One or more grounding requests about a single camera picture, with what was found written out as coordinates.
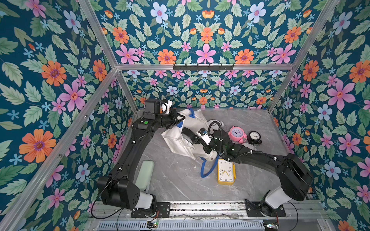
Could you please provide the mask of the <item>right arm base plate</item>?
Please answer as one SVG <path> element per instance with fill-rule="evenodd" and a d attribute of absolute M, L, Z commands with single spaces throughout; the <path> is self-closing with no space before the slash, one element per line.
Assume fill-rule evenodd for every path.
<path fill-rule="evenodd" d="M 248 217 L 286 217 L 286 212 L 283 205 L 279 206 L 278 208 L 272 208 L 265 201 L 255 202 L 248 199 L 245 199 L 244 201 Z"/>

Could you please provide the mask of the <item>white canvas bag blue handles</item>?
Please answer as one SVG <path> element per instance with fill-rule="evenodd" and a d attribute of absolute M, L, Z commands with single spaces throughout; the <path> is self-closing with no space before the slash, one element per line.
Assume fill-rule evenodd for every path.
<path fill-rule="evenodd" d="M 189 108 L 179 114 L 185 116 L 185 119 L 161 136 L 172 153 L 193 160 L 200 158 L 203 161 L 200 176 L 206 178 L 214 171 L 218 161 L 218 153 L 208 146 L 211 141 L 208 133 L 211 123 L 201 110 Z"/>

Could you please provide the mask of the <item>white twin-bell alarm clock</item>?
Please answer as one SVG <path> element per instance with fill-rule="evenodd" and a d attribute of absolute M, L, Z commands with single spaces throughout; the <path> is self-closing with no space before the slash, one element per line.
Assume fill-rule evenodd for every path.
<path fill-rule="evenodd" d="M 211 131 L 216 131 L 216 130 L 220 129 L 220 127 L 224 128 L 224 126 L 225 126 L 223 121 L 216 120 L 216 119 L 209 120 L 208 125 L 209 125 L 210 132 Z"/>

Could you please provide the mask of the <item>black twin-bell alarm clock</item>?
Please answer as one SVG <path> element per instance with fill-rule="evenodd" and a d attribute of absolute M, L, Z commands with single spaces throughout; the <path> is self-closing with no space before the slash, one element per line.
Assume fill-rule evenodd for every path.
<path fill-rule="evenodd" d="M 252 145 L 260 145 L 262 143 L 260 133 L 258 133 L 256 131 L 251 131 L 247 135 L 247 141 L 248 141 L 249 144 L 252 144 Z"/>

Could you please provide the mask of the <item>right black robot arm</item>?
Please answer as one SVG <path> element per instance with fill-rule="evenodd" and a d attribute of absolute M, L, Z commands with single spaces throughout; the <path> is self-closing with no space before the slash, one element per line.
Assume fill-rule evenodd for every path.
<path fill-rule="evenodd" d="M 280 187 L 269 190 L 253 208 L 264 216 L 271 216 L 283 204 L 295 200 L 303 201 L 312 185 L 313 175 L 294 154 L 277 156 L 252 150 L 232 142 L 227 134 L 217 130 L 212 135 L 200 135 L 199 144 L 206 153 L 216 151 L 223 160 L 233 164 L 246 164 L 274 173 Z"/>

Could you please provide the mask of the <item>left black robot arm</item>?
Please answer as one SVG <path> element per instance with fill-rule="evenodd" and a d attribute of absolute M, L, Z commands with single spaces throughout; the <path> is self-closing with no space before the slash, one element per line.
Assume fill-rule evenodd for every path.
<path fill-rule="evenodd" d="M 132 123 L 127 146 L 107 176 L 98 179 L 97 186 L 104 205 L 124 209 L 157 211 L 154 195 L 142 192 L 133 183 L 137 165 L 144 150 L 158 129 L 170 129 L 185 119 L 172 108 L 169 100 L 148 99 L 142 116 Z"/>

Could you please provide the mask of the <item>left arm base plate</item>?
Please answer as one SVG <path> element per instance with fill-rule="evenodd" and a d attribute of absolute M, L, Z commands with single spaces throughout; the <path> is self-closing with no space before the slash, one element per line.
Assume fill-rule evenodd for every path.
<path fill-rule="evenodd" d="M 170 210 L 170 202 L 156 202 L 148 209 L 133 209 L 131 212 L 131 218 L 169 218 Z"/>

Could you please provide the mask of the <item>yellow alarm clock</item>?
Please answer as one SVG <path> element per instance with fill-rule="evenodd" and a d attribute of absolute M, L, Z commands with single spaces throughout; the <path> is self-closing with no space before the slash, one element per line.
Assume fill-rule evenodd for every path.
<path fill-rule="evenodd" d="M 236 180 L 235 164 L 224 159 L 217 161 L 217 182 L 220 185 L 233 185 Z"/>

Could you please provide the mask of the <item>pink alarm clock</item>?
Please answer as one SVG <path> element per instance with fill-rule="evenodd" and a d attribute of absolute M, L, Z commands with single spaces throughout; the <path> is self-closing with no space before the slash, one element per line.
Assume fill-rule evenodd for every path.
<path fill-rule="evenodd" d="M 228 135 L 232 141 L 240 144 L 245 143 L 247 140 L 247 134 L 240 127 L 233 126 L 228 132 Z"/>

